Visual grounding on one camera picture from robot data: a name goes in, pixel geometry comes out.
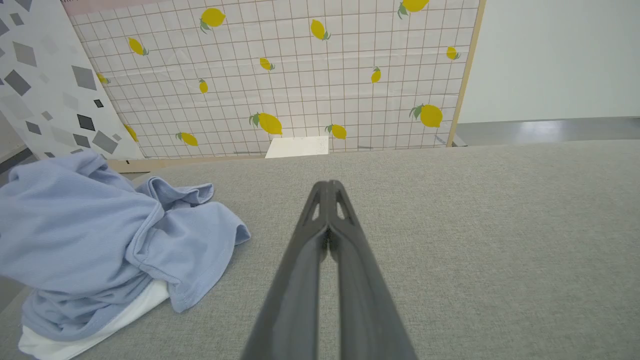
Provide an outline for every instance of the lemon print backdrop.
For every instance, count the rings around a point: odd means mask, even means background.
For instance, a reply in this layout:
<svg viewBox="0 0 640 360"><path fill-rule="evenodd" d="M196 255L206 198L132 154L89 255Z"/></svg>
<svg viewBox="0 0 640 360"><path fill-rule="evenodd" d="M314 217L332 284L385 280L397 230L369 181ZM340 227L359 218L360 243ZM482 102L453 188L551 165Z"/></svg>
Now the lemon print backdrop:
<svg viewBox="0 0 640 360"><path fill-rule="evenodd" d="M132 0L71 18L149 158L441 147L480 0Z"/></svg>

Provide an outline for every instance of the pink strip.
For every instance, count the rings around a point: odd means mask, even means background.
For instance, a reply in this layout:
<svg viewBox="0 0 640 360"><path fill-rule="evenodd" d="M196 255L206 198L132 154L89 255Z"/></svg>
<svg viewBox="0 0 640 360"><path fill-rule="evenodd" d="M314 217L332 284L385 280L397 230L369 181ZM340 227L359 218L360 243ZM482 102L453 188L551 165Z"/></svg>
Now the pink strip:
<svg viewBox="0 0 640 360"><path fill-rule="evenodd" d="M94 13L127 6L159 3L158 0L60 0L68 16Z"/></svg>

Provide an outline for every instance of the lemon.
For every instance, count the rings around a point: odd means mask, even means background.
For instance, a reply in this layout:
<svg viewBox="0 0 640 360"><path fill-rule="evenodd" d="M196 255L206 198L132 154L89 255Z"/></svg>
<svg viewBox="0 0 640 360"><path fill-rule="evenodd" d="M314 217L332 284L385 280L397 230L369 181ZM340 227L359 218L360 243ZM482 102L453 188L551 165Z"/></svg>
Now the lemon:
<svg viewBox="0 0 640 360"><path fill-rule="evenodd" d="M319 22L315 19L311 22L311 34L313 34L320 40L329 40L329 38L331 37L331 34L324 30L324 25L322 25L322 22Z"/></svg>
<svg viewBox="0 0 640 360"><path fill-rule="evenodd" d="M109 79L105 78L104 75L102 75L101 73L97 73L96 75L98 75L98 80L100 80L101 83L103 84L110 83Z"/></svg>
<svg viewBox="0 0 640 360"><path fill-rule="evenodd" d="M179 140L182 140L187 145L198 146L198 140L195 138L195 136L189 133L177 133L175 137Z"/></svg>
<svg viewBox="0 0 640 360"><path fill-rule="evenodd" d="M136 135L136 132L133 131L133 129L131 129L131 126L127 125L127 124L123 124L124 128L129 132L129 135L131 135L131 137L133 138L133 141L138 142L138 135Z"/></svg>
<svg viewBox="0 0 640 360"><path fill-rule="evenodd" d="M269 134L282 135L282 124L273 115L256 113L249 117L249 124L252 122L254 126L258 126L259 123L260 127Z"/></svg>
<svg viewBox="0 0 640 360"><path fill-rule="evenodd" d="M380 76L382 76L382 73L380 72L380 68L376 66L373 69L373 74L371 74L371 83L375 84L375 83L379 82L380 81Z"/></svg>
<svg viewBox="0 0 640 360"><path fill-rule="evenodd" d="M220 26L225 20L225 17L227 16L216 8L206 9L200 18L200 30L206 33L205 30L211 30L210 27L215 28Z"/></svg>
<svg viewBox="0 0 640 360"><path fill-rule="evenodd" d="M133 50L134 53L138 55L149 54L149 52L144 47L142 47L142 45L140 45L140 43L134 38L129 38L129 47L131 48L131 50Z"/></svg>
<svg viewBox="0 0 640 360"><path fill-rule="evenodd" d="M398 17L402 19L400 14L409 15L407 10L412 13L419 12L427 5L428 2L429 0L404 0L400 3L400 7L398 8Z"/></svg>
<svg viewBox="0 0 640 360"><path fill-rule="evenodd" d="M260 66L264 69L264 70L273 70L276 67L273 66L272 63L269 62L269 60L265 59L265 58L260 58Z"/></svg>
<svg viewBox="0 0 640 360"><path fill-rule="evenodd" d="M204 81L203 79L200 79L198 80L198 82L200 83L200 92L204 94L207 91L209 91L209 85L207 85L206 81Z"/></svg>
<svg viewBox="0 0 640 360"><path fill-rule="evenodd" d="M340 125L331 124L327 126L324 130L328 133L333 133L333 135L338 139L344 140L347 138L347 131L344 129L344 127Z"/></svg>
<svg viewBox="0 0 640 360"><path fill-rule="evenodd" d="M442 111L433 105L420 105L411 109L409 117L420 117L420 121L428 127L440 127L442 121Z"/></svg>
<svg viewBox="0 0 640 360"><path fill-rule="evenodd" d="M453 46L449 46L447 48L447 57L451 60L455 60L460 57L460 53L456 51L456 48Z"/></svg>

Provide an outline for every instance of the pile of cloth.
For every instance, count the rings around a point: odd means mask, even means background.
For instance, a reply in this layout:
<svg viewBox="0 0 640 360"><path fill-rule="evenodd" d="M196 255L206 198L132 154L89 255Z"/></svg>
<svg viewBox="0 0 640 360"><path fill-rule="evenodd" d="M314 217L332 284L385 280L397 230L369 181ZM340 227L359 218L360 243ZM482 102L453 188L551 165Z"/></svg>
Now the pile of cloth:
<svg viewBox="0 0 640 360"><path fill-rule="evenodd" d="M0 275L33 288L21 351L70 359L167 298L180 313L223 275L245 224L213 185L134 188L93 151L12 169L0 188Z"/></svg>

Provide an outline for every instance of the blue cloth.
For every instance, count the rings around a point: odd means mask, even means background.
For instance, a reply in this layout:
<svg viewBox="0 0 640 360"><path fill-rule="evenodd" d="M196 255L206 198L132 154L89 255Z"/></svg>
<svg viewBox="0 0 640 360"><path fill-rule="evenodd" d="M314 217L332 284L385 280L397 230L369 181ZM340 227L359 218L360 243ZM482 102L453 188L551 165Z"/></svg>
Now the blue cloth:
<svg viewBox="0 0 640 360"><path fill-rule="evenodd" d="M95 334L152 279L173 309L194 306L225 271L244 223L213 185L137 189L93 151L15 167L0 188L0 274L35 290L22 323L56 341Z"/></svg>

